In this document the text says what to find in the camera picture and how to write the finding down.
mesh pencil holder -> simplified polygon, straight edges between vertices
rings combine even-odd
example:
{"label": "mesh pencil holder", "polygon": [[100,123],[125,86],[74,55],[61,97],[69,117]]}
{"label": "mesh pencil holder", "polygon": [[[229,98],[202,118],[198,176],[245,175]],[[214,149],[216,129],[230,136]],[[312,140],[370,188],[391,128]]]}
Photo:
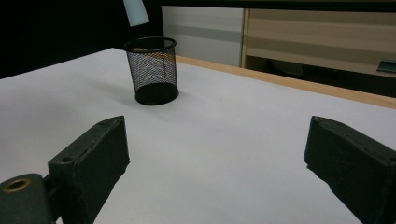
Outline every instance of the mesh pencil holder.
{"label": "mesh pencil holder", "polygon": [[174,39],[161,36],[124,44],[134,83],[134,98],[138,103],[163,105],[177,98],[175,45]]}

wooden cabinet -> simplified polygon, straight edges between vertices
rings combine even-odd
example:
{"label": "wooden cabinet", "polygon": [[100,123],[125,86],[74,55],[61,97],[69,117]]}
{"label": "wooden cabinet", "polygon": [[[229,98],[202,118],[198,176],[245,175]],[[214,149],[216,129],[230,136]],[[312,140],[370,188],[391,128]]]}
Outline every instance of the wooden cabinet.
{"label": "wooden cabinet", "polygon": [[246,9],[242,66],[265,59],[357,73],[396,60],[396,13]]}

